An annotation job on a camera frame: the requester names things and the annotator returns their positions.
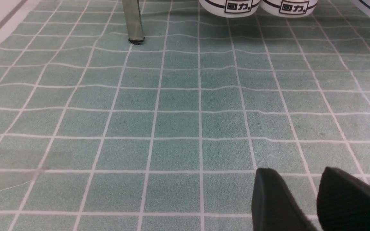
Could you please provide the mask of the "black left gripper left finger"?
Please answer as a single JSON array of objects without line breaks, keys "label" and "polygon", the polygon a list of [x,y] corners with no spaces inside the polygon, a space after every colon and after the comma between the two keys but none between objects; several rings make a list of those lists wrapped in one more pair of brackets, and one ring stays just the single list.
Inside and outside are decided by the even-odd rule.
[{"label": "black left gripper left finger", "polygon": [[281,175],[258,168],[251,200],[254,231],[316,231],[294,199]]}]

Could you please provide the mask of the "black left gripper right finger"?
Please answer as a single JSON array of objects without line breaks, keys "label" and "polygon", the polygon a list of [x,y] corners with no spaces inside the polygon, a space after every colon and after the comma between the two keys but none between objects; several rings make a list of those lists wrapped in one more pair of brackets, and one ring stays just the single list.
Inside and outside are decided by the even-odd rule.
[{"label": "black left gripper right finger", "polygon": [[326,167],[317,216],[324,231],[370,231],[370,185],[342,169]]}]

